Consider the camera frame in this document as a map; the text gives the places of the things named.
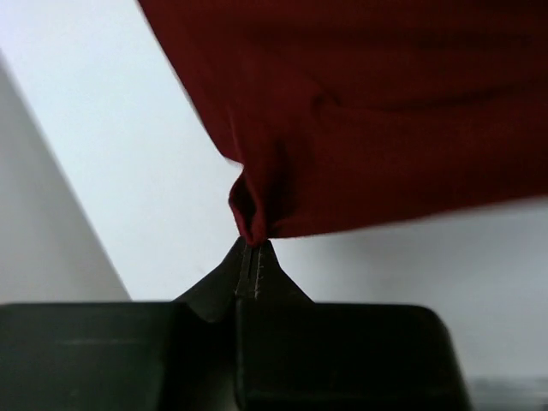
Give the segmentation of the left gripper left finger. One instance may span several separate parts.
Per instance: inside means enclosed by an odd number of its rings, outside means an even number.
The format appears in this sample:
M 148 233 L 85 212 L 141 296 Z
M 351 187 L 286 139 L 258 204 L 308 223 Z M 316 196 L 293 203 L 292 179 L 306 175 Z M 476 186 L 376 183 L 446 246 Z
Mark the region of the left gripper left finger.
M 174 302 L 186 304 L 205 322 L 220 322 L 234 302 L 246 251 L 247 243 L 239 237 L 222 262 Z

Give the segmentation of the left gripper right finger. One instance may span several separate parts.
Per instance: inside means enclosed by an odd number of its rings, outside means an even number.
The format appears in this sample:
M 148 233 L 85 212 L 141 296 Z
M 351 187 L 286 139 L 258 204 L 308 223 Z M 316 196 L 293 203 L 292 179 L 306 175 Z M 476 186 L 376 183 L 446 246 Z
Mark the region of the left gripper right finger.
M 250 297 L 275 303 L 312 303 L 280 266 L 270 241 L 251 249 Z

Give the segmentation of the dark red t shirt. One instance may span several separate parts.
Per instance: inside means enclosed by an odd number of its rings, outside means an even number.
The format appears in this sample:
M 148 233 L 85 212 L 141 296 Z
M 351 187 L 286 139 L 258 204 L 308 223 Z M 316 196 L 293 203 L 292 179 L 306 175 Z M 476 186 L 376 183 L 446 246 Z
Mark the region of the dark red t shirt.
M 143 1 L 252 245 L 547 193 L 544 1 Z

